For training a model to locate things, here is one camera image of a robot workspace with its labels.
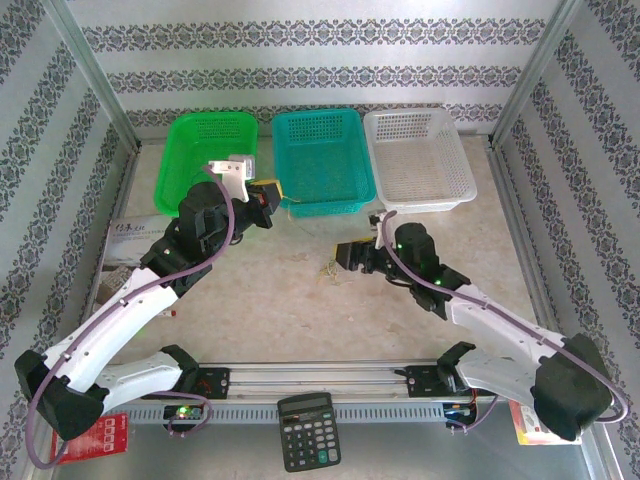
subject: floor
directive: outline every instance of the floor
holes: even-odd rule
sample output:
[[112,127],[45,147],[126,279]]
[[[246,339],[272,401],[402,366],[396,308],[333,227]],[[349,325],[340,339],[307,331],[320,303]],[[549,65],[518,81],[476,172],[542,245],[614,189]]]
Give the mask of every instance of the floor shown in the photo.
[[[463,137],[463,144],[477,198],[450,212],[401,221],[424,223],[443,263],[535,321],[483,139]],[[162,145],[142,148],[126,216],[158,213],[153,191],[162,152]],[[271,138],[260,139],[256,163],[258,179],[273,178]],[[466,329],[422,310],[382,275],[340,271],[333,281],[319,274],[336,243],[370,236],[366,213],[381,206],[376,201],[358,214],[313,219],[294,219],[280,209],[271,230],[247,231],[175,304],[177,316],[154,319],[115,363],[174,343],[200,362],[429,359],[460,340],[483,346]]]

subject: small yellow object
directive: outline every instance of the small yellow object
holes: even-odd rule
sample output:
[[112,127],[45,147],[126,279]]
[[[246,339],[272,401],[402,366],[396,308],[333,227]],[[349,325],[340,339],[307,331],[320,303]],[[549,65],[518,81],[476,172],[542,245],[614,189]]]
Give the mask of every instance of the small yellow object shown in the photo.
[[282,185],[280,185],[280,180],[275,178],[270,178],[267,180],[256,180],[255,182],[251,182],[251,185],[269,185],[270,183],[275,183],[278,186],[278,192],[280,193],[280,198],[284,198],[282,193]]

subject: black calculator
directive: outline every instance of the black calculator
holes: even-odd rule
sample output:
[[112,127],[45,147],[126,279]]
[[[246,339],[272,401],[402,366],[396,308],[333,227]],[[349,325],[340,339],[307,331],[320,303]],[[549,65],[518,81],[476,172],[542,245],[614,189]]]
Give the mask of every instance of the black calculator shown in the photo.
[[303,472],[340,463],[338,428],[329,393],[307,393],[278,402],[284,468]]

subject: plastic basket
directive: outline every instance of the plastic basket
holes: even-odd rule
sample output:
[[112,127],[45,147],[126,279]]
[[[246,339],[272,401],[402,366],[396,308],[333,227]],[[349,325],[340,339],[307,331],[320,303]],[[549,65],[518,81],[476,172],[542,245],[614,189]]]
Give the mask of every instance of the plastic basket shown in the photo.
[[446,110],[371,112],[364,129],[378,197],[387,210],[438,212],[476,197],[469,161]]
[[376,196],[358,112],[328,109],[273,119],[276,176],[292,215],[355,213]]
[[212,181],[202,171],[211,160],[256,154],[258,122],[243,112],[190,113],[176,119],[162,156],[154,201],[165,215],[178,216],[178,205],[189,188]]

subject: wall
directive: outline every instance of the wall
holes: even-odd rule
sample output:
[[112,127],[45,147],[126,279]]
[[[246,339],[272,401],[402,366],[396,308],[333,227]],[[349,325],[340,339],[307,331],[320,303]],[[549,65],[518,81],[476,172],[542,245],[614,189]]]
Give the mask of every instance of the wall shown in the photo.
[[22,474],[13,369],[77,326],[129,153],[39,2],[0,2],[0,479]]
[[557,0],[74,0],[143,139],[180,114],[443,104],[490,133]]
[[608,428],[640,478],[640,12],[581,5],[501,145],[555,315],[586,332],[632,414]]

